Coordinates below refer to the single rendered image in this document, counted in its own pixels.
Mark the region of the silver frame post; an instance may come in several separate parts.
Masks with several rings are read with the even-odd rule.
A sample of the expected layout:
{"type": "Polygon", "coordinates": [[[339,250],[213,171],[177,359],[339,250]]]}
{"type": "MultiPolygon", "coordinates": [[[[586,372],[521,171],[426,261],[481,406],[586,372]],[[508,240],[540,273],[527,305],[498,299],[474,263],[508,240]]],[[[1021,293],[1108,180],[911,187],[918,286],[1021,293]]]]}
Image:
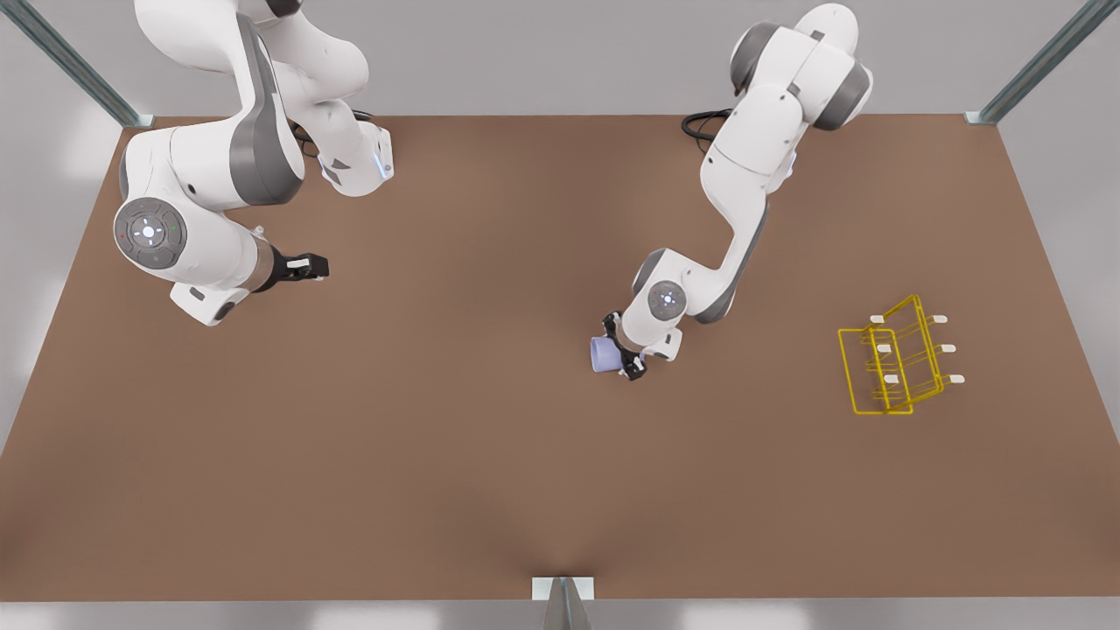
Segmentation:
{"type": "Polygon", "coordinates": [[[592,630],[584,599],[595,599],[592,577],[533,577],[532,599],[545,601],[542,630],[592,630]]]}
{"type": "Polygon", "coordinates": [[[1026,95],[1040,84],[1040,81],[1058,67],[1062,61],[1066,61],[1068,54],[1088,39],[1090,33],[1096,31],[1096,28],[1119,8],[1120,0],[1085,1],[1085,4],[1082,4],[1079,11],[1061,26],[1060,31],[1055,33],[983,108],[964,113],[965,123],[969,126],[1000,123],[1012,108],[1019,105],[1026,95]]]}
{"type": "Polygon", "coordinates": [[[128,101],[112,89],[100,73],[88,65],[88,61],[53,28],[52,24],[29,3],[28,0],[0,0],[0,12],[4,13],[17,28],[38,46],[73,83],[80,85],[88,96],[127,129],[148,129],[155,123],[155,115],[140,115],[128,101]]]}

